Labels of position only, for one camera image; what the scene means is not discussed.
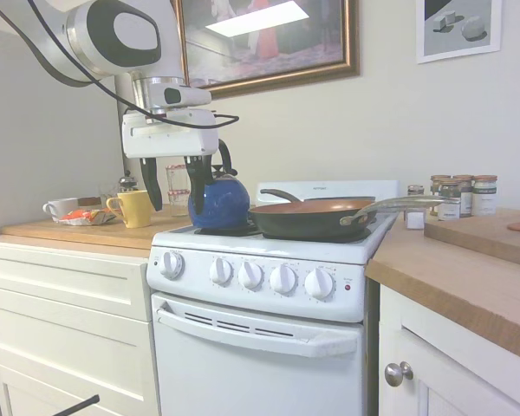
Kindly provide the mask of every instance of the framed picture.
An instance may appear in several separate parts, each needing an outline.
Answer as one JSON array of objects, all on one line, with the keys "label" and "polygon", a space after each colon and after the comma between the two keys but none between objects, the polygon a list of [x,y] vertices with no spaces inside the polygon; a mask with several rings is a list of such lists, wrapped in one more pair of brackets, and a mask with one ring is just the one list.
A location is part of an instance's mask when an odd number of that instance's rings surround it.
[{"label": "framed picture", "polygon": [[416,0],[418,63],[501,49],[503,0]]},{"label": "framed picture", "polygon": [[172,0],[188,85],[214,98],[358,75],[358,0]]}]

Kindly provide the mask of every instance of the oven door handle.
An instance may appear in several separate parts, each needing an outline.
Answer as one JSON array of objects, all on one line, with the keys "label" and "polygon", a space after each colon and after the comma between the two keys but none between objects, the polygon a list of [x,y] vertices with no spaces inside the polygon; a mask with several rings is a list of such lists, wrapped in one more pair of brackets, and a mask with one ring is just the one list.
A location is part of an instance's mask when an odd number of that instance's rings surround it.
[{"label": "oven door handle", "polygon": [[176,316],[164,309],[156,311],[158,322],[188,335],[233,347],[255,349],[277,354],[324,358],[356,352],[358,334],[353,331],[327,330],[309,339],[280,338],[233,331]]}]

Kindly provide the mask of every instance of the white mug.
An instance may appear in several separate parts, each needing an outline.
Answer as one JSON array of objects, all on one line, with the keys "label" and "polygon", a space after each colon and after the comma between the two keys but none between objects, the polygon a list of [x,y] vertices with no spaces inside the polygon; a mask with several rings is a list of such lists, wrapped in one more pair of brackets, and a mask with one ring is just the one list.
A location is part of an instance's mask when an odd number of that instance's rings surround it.
[{"label": "white mug", "polygon": [[56,222],[62,219],[64,215],[68,215],[71,211],[76,211],[78,209],[78,198],[57,199],[56,201],[49,201],[42,207],[42,210],[52,216],[52,219]]}]

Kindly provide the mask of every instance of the control panel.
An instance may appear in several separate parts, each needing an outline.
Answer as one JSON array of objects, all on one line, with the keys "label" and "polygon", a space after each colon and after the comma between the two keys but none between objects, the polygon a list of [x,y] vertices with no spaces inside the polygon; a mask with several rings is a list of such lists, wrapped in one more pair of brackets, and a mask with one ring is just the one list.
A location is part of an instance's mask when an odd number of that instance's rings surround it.
[{"label": "control panel", "polygon": [[364,267],[153,247],[148,284],[226,306],[338,322],[364,316]]}]

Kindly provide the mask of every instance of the gold frame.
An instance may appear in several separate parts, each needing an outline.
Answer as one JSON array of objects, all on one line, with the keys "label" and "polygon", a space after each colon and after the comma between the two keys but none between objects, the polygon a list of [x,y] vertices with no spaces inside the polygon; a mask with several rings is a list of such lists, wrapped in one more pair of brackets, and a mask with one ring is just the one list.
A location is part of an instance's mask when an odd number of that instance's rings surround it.
[{"label": "gold frame", "polygon": [[[184,0],[171,0],[179,24],[179,37],[183,48],[183,68],[185,81],[189,85],[189,70],[185,46],[185,22],[183,18]],[[211,92],[212,98],[224,98],[234,95],[257,93],[277,88],[293,87],[312,82],[334,80],[360,75],[360,43],[359,43],[359,0],[341,0],[343,12],[344,62],[318,65],[297,71],[289,71],[276,75],[265,75],[242,81],[230,81],[204,87]]]}]

